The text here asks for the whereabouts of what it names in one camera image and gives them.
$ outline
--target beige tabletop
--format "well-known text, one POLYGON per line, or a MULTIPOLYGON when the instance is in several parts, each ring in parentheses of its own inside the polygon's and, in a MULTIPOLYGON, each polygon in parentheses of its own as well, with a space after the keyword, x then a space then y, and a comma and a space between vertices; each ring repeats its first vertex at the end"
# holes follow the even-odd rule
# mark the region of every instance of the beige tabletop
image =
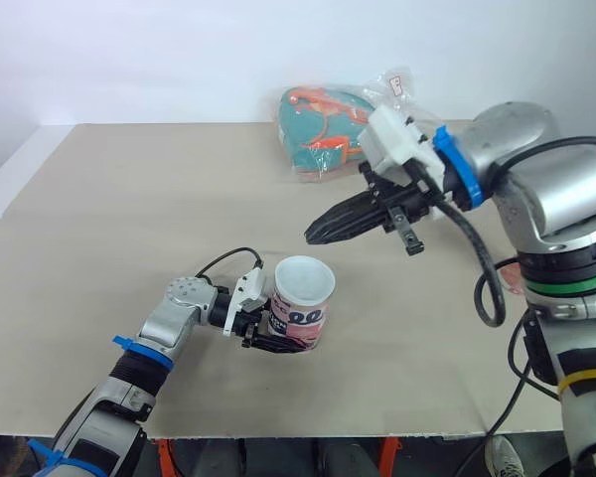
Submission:
MULTIPOLYGON (((491 329, 479 265, 447 220, 416 225, 426 252, 371 231, 307 245, 306 227, 365 187, 301 184, 270 124, 81 125, 0 220, 0 433, 51 435, 120 356, 172 278, 222 252, 310 254, 338 279, 319 347, 278 356, 197 328, 146 427, 157 436, 481 433, 516 378, 506 347, 524 305, 491 329)), ((512 254, 496 210, 469 215, 494 259, 512 254)), ((215 282, 250 267, 241 256, 215 282)), ((518 346, 523 362, 523 346, 518 346)), ((503 430, 559 429, 558 404, 523 391, 503 430)))

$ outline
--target yellow cable tie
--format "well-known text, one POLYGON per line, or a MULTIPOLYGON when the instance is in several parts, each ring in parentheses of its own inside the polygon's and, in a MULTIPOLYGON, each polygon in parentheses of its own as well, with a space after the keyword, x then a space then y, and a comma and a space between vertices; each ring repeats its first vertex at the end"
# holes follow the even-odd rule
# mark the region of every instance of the yellow cable tie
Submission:
POLYGON ((578 371, 566 376, 560 383, 558 383, 558 395, 563 396, 563 391, 571 385, 587 380, 596 380, 596 370, 578 371))

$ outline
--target cable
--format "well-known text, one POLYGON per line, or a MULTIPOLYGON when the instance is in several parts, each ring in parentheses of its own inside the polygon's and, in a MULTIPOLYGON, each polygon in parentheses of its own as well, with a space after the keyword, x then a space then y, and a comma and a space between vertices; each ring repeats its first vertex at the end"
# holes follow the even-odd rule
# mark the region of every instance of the cable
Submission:
POLYGON ((479 260, 483 270, 482 277, 484 278, 484 281, 481 284, 481 288, 483 289, 483 285, 488 282, 488 288, 490 289, 490 294, 493 299, 493 306, 495 307, 495 314, 491 317, 486 311, 482 300, 477 298, 477 287, 475 287, 475 308, 477 310, 477 314, 488 326, 496 328, 503 325, 504 321, 506 320, 506 300, 504 298, 504 288, 499 281, 495 264, 490 257, 490 253, 486 248, 486 244, 479 233, 470 224, 470 222, 468 222, 464 216, 462 216, 448 203, 444 201, 437 201, 433 205, 436 206, 446 216, 448 216, 448 218, 462 230, 466 238, 468 238, 475 249, 477 259, 479 260))
MULTIPOLYGON (((515 256, 513 256, 511 258, 506 258, 505 260, 498 261, 497 263, 495 263, 495 270, 499 270, 500 268, 503 268, 506 265, 510 265, 511 263, 516 263, 517 261, 518 260, 515 256)), ((483 291, 484 291, 484 285, 485 285, 486 281, 487 280, 486 280, 485 275, 481 275, 479 277, 479 279, 477 280, 477 284, 475 285, 475 293, 474 293, 474 300, 475 300, 476 306, 483 307, 483 291)), ((525 383, 527 385, 530 385, 533 388, 535 388, 536 390, 541 391, 542 393, 544 393, 545 395, 549 396, 552 399, 558 400, 558 396, 556 395, 555 392, 549 390, 548 388, 540 385, 539 383, 531 380, 528 377, 524 377, 522 375, 521 370, 517 367, 517 364, 515 363, 515 346, 517 344, 517 337, 519 336, 519 330, 521 329, 522 323, 523 323, 523 320, 521 318, 521 320, 519 320, 519 322, 517 323, 517 326, 515 327, 515 331, 513 331, 513 335, 510 338, 510 345, 508 346, 508 364, 510 365, 510 369, 513 371, 513 373, 515 373, 515 375, 517 375, 517 377, 519 379, 525 380, 525 383)))
POLYGON ((240 246, 239 248, 235 248, 234 250, 227 251, 223 255, 218 256, 217 258, 212 260, 210 263, 208 263, 206 266, 204 266, 201 270, 199 270, 199 272, 195 276, 197 276, 197 278, 204 278, 209 284, 212 284, 210 279, 207 278, 204 275, 204 273, 206 271, 208 271, 210 268, 212 268, 213 266, 215 266, 220 261, 225 260, 229 256, 234 255, 235 253, 239 253, 241 251, 248 251, 249 253, 254 255, 254 257, 256 258, 256 262, 254 263, 253 268, 262 268, 262 258, 260 258, 260 255, 258 254, 258 252, 248 246, 240 246))
POLYGON ((177 465, 177 461, 175 460, 175 453, 173 451, 173 447, 174 447, 175 443, 172 441, 172 439, 168 439, 168 454, 170 455, 170 460, 172 461, 172 466, 175 468, 175 471, 181 476, 181 477, 186 477, 186 474, 184 474, 181 471, 181 468, 177 465))
POLYGON ((490 172, 488 173, 486 180, 487 190, 494 191, 499 185, 499 181, 502 179, 502 177, 505 176, 511 168, 515 167, 525 159, 542 152, 551 151, 552 149, 582 145, 596 146, 596 136, 576 136, 567 137, 564 139, 556 139, 555 141, 546 142, 545 144, 540 144, 527 149, 526 151, 520 152, 516 156, 510 158, 508 161, 504 162, 501 166, 490 168, 490 172))
POLYGON ((517 375, 520 380, 524 380, 527 385, 532 386, 537 391, 541 391, 544 395, 546 395, 554 400, 558 400, 558 395, 555 392, 549 390, 545 386, 540 385, 536 381, 531 380, 528 377, 528 375, 523 375, 521 370, 519 370, 519 368, 517 368, 517 364, 515 363, 515 346, 517 344, 517 337, 519 336, 519 330, 521 329, 522 324, 523 324, 523 318, 521 318, 521 320, 519 320, 517 322, 517 326, 515 327, 515 330, 513 331, 513 335, 510 338, 510 345, 508 346, 508 364, 510 365, 510 369, 513 370, 513 373, 515 373, 515 375, 517 375))
POLYGON ((36 465, 38 466, 38 470, 42 470, 42 464, 40 463, 40 459, 38 458, 37 452, 34 450, 33 447, 29 446, 31 453, 33 454, 33 459, 36 461, 36 465))
MULTIPOLYGON (((525 369, 523 370, 522 375, 524 377, 526 377, 527 374, 529 373, 529 370, 530 370, 530 364, 529 364, 529 362, 527 362, 525 364, 525 369)), ((473 450, 470 451, 470 453, 466 456, 466 458, 462 461, 462 463, 459 464, 459 467, 457 467, 457 470, 453 474, 453 477, 460 477, 464 473, 464 470, 466 470, 466 467, 468 467, 468 464, 470 464, 470 462, 481 451, 481 449, 483 449, 486 446, 486 443, 492 438, 493 435, 495 435, 495 432, 497 432, 499 430, 499 428, 502 426, 502 424, 505 422, 505 420, 508 418, 508 416, 512 412, 513 408, 515 407, 515 404, 517 403, 517 400, 519 399, 519 396, 521 395, 521 391, 523 390, 524 386, 525 386, 525 380, 524 379, 519 380, 519 382, 517 383, 517 387, 515 388, 515 391, 513 392, 513 395, 510 397, 510 400, 508 401, 508 404, 506 405, 506 408, 504 409, 502 414, 499 416, 499 418, 493 424, 493 426, 490 428, 490 430, 488 432, 486 432, 486 435, 484 436, 482 441, 479 444, 477 444, 477 446, 473 450)))

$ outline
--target blue ring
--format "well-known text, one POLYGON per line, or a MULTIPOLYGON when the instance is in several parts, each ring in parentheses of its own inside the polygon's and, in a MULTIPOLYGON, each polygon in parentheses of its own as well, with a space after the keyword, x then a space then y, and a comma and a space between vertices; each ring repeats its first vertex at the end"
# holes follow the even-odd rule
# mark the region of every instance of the blue ring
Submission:
POLYGON ((43 443, 38 442, 35 439, 29 439, 27 444, 34 451, 40 452, 42 455, 46 457, 45 468, 42 469, 42 472, 37 474, 40 477, 48 475, 49 473, 51 473, 51 471, 53 471, 53 469, 55 469, 59 465, 71 465, 73 467, 79 467, 80 469, 90 472, 95 477, 107 477, 108 475, 99 467, 89 462, 84 462, 83 460, 79 459, 64 458, 64 453, 60 450, 53 451, 52 449, 50 449, 43 443))
POLYGON ((147 346, 143 346, 138 343, 135 343, 130 338, 124 338, 122 336, 117 335, 112 339, 112 342, 119 345, 122 350, 132 351, 134 353, 143 355, 147 358, 150 358, 150 359, 156 361, 157 363, 162 365, 164 368, 166 368, 168 371, 171 371, 175 366, 174 363, 172 362, 172 360, 170 358, 168 358, 167 356, 162 355, 158 351, 148 348, 147 346))
POLYGON ((477 176, 464 156, 459 152, 446 126, 437 128, 433 137, 435 149, 441 151, 455 167, 461 182, 470 196, 471 209, 476 209, 484 203, 484 193, 481 190, 477 176))

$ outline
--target cup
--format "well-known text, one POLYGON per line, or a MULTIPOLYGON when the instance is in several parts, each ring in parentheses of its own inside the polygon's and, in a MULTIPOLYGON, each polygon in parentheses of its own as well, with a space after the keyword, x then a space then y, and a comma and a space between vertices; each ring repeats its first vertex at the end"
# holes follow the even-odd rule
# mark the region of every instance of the cup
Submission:
POLYGON ((313 256, 288 256, 276 265, 269 333, 294 338, 313 349, 327 319, 336 275, 313 256))

